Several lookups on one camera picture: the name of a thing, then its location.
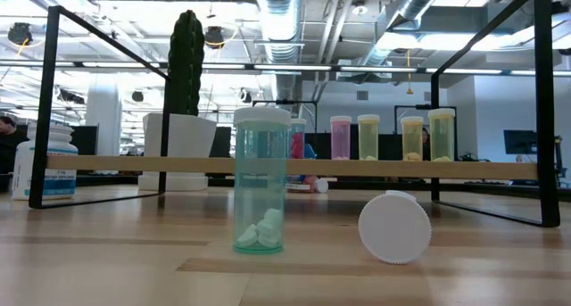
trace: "wooden plank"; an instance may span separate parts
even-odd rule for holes
[[[276,169],[271,159],[251,159],[247,173],[270,173]],[[290,174],[354,177],[411,177],[464,179],[537,179],[534,163],[496,162],[411,162],[290,160]],[[60,170],[125,170],[234,173],[235,160],[161,157],[50,156],[48,168]]]

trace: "person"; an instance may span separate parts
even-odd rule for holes
[[[16,122],[6,116],[0,117],[0,173],[13,172],[16,147],[24,141],[28,138],[16,129]]]
[[[422,128],[422,159],[430,161],[430,134],[426,128]]]

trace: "white planter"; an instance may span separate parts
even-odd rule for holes
[[[161,156],[162,114],[149,113],[143,118],[145,127],[145,156]],[[208,158],[216,122],[192,115],[171,114],[169,128],[169,157]],[[139,190],[159,188],[159,172],[144,172],[138,179]],[[167,173],[167,191],[196,191],[208,187],[203,173]]]

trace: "potted plant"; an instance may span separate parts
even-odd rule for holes
[[[210,154],[216,122],[198,118],[203,60],[203,26],[192,11],[183,12],[170,37],[170,83],[167,82],[164,93],[171,108],[169,157],[208,158]],[[161,155],[161,126],[161,113],[144,117],[145,156]],[[145,172],[138,184],[140,190],[156,190],[159,173]],[[168,191],[203,190],[207,186],[208,178],[203,173],[167,174]]]

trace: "cactus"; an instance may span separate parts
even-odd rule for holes
[[[170,37],[170,83],[165,86],[165,97],[171,113],[198,116],[203,60],[203,25],[192,11],[183,12]]]

